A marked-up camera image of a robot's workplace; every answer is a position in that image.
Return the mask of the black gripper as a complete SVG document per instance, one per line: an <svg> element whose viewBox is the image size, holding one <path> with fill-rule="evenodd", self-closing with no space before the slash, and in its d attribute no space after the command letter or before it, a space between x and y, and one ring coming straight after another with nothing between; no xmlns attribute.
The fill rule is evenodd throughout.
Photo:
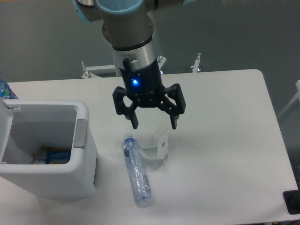
<svg viewBox="0 0 300 225"><path fill-rule="evenodd" d="M166 88L162 85L158 61L155 59L149 65L134 69L133 61L126 57L120 69L125 88L117 86L112 94L116 113L124 115L131 121L133 129L139 122L135 113L137 107L159 108L170 116L172 129L177 128L177 120L185 112L186 101L178 83ZM132 103L126 106L124 97Z"/></svg>

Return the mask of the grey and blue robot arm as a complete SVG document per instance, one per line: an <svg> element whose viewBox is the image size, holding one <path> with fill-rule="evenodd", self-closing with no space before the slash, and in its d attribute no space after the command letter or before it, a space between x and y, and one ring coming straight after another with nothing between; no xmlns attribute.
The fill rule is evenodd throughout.
<svg viewBox="0 0 300 225"><path fill-rule="evenodd" d="M115 71L124 87L116 87L112 97L118 115L138 127L136 108L159 108L170 116L172 128L185 112L186 102L179 84L165 87L154 52L154 24L148 12L188 0L74 0L84 23L102 20L102 33L111 44Z"/></svg>

